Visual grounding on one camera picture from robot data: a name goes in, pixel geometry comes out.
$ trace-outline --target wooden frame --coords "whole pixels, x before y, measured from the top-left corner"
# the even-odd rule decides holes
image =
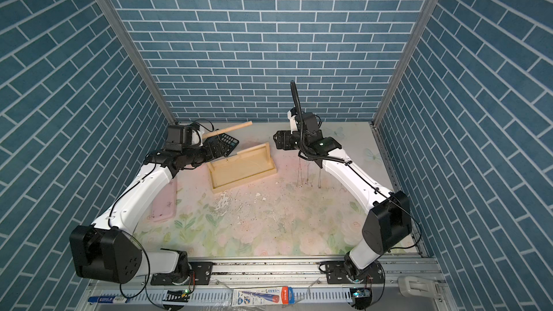
[[[257,181],[277,173],[269,142],[237,152],[224,160],[208,162],[213,193]]]

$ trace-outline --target blue brick wall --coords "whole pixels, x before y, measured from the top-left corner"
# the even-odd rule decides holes
[[[0,0],[0,310],[74,308],[69,233],[165,119],[94,0]]]
[[[372,119],[424,0],[112,0],[176,117]]]
[[[457,306],[551,310],[553,0],[439,0],[381,131]]]

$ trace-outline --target wire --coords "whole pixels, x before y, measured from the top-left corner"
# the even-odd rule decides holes
[[[342,158],[333,157],[333,156],[326,156],[326,155],[315,155],[315,154],[308,153],[308,148],[305,146],[305,142],[304,142],[304,117],[303,117],[303,114],[301,112],[300,96],[298,95],[298,89],[296,87],[296,82],[294,82],[294,81],[290,82],[290,90],[292,92],[292,99],[294,100],[294,106],[296,107],[296,112],[297,112],[296,116],[299,118],[299,120],[297,120],[298,124],[300,125],[299,130],[298,130],[300,132],[299,150],[306,157],[306,158],[303,158],[303,159],[308,160],[310,158],[312,160],[327,160],[327,161],[333,161],[333,162],[338,162],[338,163],[345,163],[344,159],[342,159]]]
[[[326,275],[326,274],[330,274],[330,273],[334,272],[334,270],[326,271],[326,270],[321,269],[321,266],[322,266],[323,264],[325,264],[325,263],[324,263],[324,262],[319,263],[319,271],[320,271],[321,273],[323,273],[323,274]]]
[[[198,122],[198,120],[205,120],[205,121],[208,121],[210,124],[211,124],[211,130],[209,128],[206,128],[204,125],[202,125],[202,123]],[[205,128],[207,131],[209,132],[213,132],[215,130],[215,126],[213,125],[213,123],[211,121],[209,121],[208,119],[204,119],[204,118],[199,118],[198,120],[194,120],[192,121],[192,123],[196,123],[200,126],[202,126],[203,128]]]
[[[192,290],[190,291],[190,293],[188,293],[188,295],[194,293],[194,291],[196,290],[196,272],[194,270],[192,270]]]
[[[123,285],[120,283],[119,284],[119,292],[121,293],[122,296],[124,296],[125,298],[127,299],[131,299],[131,298],[134,298],[134,297],[137,297],[139,296],[142,291],[146,291],[146,298],[148,298],[148,301],[153,305],[153,306],[156,306],[158,308],[161,308],[162,310],[166,310],[165,307],[162,307],[162,306],[159,306],[157,305],[154,301],[152,301],[150,299],[150,295],[148,295],[148,289],[147,289],[147,286],[148,286],[148,282],[150,280],[150,273],[151,273],[151,265],[150,265],[150,258],[148,257],[148,254],[146,253],[146,250],[144,249],[144,246],[142,246],[142,244],[140,243],[140,241],[138,241],[134,236],[132,236],[130,233],[122,230],[122,229],[119,229],[119,228],[115,228],[115,230],[119,231],[119,232],[122,232],[122,233],[125,233],[126,235],[128,235],[129,237],[131,237],[132,239],[134,239],[134,241],[138,244],[138,246],[140,246],[141,250],[142,250],[142,253],[144,254],[144,256],[146,257],[146,262],[148,262],[148,274],[144,277],[144,287],[142,287],[142,289],[135,295],[131,295],[130,297],[125,295],[125,293],[123,293]]]
[[[146,177],[148,177],[153,171],[154,169],[156,169],[157,167],[157,163],[154,163],[154,168],[152,168],[151,171],[149,171],[145,176],[142,177],[142,179],[140,179],[138,182],[136,182],[135,185],[133,185],[130,189],[127,189],[125,192],[123,192],[123,194],[121,196],[119,196],[115,202],[113,203],[113,205],[111,206],[111,210],[109,211],[109,216],[107,217],[107,226],[109,228],[111,228],[111,216],[113,214],[113,210],[115,209],[115,205],[117,204],[117,202],[119,202],[121,200],[121,198],[123,198],[123,196],[125,196],[127,193],[129,193],[129,191],[131,191],[132,189],[134,189],[138,184],[140,184],[144,179],[146,179]]]
[[[384,197],[384,198],[390,200],[392,203],[394,203],[395,206],[397,206],[399,209],[403,210],[403,212],[404,212],[405,214],[407,214],[407,215],[411,218],[411,220],[413,220],[414,223],[417,225],[417,228],[418,228],[418,239],[415,241],[415,243],[414,243],[413,245],[411,245],[411,246],[406,246],[406,247],[394,246],[394,247],[391,247],[390,250],[391,250],[391,249],[410,249],[410,248],[412,248],[412,247],[415,247],[415,246],[420,242],[420,240],[423,238],[423,229],[422,229],[421,225],[418,223],[418,221],[415,220],[415,218],[412,217],[411,214],[410,214],[408,211],[406,211],[405,209],[403,209],[402,206],[398,204],[399,201],[398,201],[397,203],[396,203],[396,202],[393,202],[393,201],[390,199],[391,197],[388,197],[388,196],[384,195],[382,192],[380,192],[380,191],[378,190],[377,187],[372,186],[372,185],[371,185],[368,181],[366,181],[361,175],[359,175],[359,173],[357,173],[357,171],[356,171],[355,169],[353,169],[353,168],[351,167],[350,164],[348,164],[347,166],[348,166],[349,169],[351,169],[358,177],[360,177],[361,180],[363,180],[367,185],[369,185],[369,186],[374,190],[375,193],[380,194],[382,197]]]
[[[111,225],[111,216],[113,214],[113,210],[115,209],[115,205],[117,204],[117,202],[119,202],[121,200],[121,198],[123,196],[125,196],[129,191],[131,191],[132,189],[134,189],[138,184],[140,184],[144,179],[146,179],[146,177],[148,177],[152,172],[154,172],[154,170],[156,169],[157,167],[157,163],[154,163],[154,168],[152,168],[151,171],[149,171],[145,176],[143,176],[138,182],[136,182],[135,185],[133,185],[130,189],[126,190],[121,196],[119,196],[114,204],[112,205],[111,207],[111,211],[109,212],[109,216],[107,218],[107,225],[110,229],[113,229],[113,230],[116,230],[116,231],[119,231],[119,232],[122,232],[122,233],[125,233],[126,235],[128,235],[129,237],[131,237],[132,239],[134,239],[134,241],[138,244],[138,246],[140,246],[141,250],[142,250],[142,253],[144,254],[144,256],[146,257],[146,261],[148,262],[148,274],[144,277],[144,287],[142,287],[142,289],[135,295],[131,295],[131,296],[127,296],[125,295],[125,293],[123,293],[123,287],[122,287],[122,284],[119,284],[119,291],[121,292],[121,295],[124,296],[125,298],[127,299],[131,299],[131,298],[134,298],[134,297],[137,297],[139,296],[142,291],[146,291],[146,297],[148,298],[149,302],[151,302],[152,305],[158,307],[158,308],[161,308],[163,310],[166,310],[164,307],[161,307],[159,305],[157,305],[156,303],[154,303],[151,299],[150,299],[150,296],[148,295],[148,289],[146,286],[148,286],[148,282],[150,280],[150,270],[151,270],[151,266],[150,266],[150,258],[148,257],[148,254],[146,253],[146,250],[144,249],[144,247],[142,246],[142,244],[138,241],[138,239],[136,239],[134,236],[132,236],[130,233],[118,228],[118,227],[113,227]]]
[[[320,116],[318,116],[318,115],[316,115],[316,114],[315,114],[315,116],[316,116],[317,118],[319,118],[319,122],[317,123],[317,125],[319,126],[319,128],[321,128],[321,125],[322,125],[322,119],[321,119],[321,117],[320,117]]]
[[[382,276],[384,277],[384,282],[382,283],[382,293],[380,294],[380,297],[378,297],[378,300],[375,301],[374,303],[372,303],[370,306],[372,305],[375,305],[377,302],[380,301],[380,299],[382,299],[382,296],[384,295],[384,287],[386,287],[386,272],[384,271],[384,268],[382,267],[382,263],[378,262],[378,264],[380,265],[380,270],[382,270]],[[373,291],[372,291],[372,281],[371,281],[371,290],[370,290],[370,294],[372,295],[373,294]]]

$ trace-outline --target floral tablecloth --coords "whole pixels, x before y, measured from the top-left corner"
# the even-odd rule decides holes
[[[216,124],[223,128],[228,125]],[[286,123],[254,124],[233,131],[236,149],[269,141],[278,173],[213,194],[206,166],[183,170],[177,180],[177,215],[154,223],[146,211],[135,236],[146,248],[178,249],[190,257],[344,254],[361,240],[365,213],[333,176],[297,151],[277,150],[272,135]],[[323,123],[370,176],[391,188],[369,124]],[[409,236],[399,245],[409,246]],[[416,249],[395,249],[416,252]]]

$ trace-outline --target white debris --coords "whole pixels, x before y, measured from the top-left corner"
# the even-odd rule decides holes
[[[225,215],[230,207],[231,197],[227,193],[228,191],[225,190],[217,200],[215,213],[219,216]]]

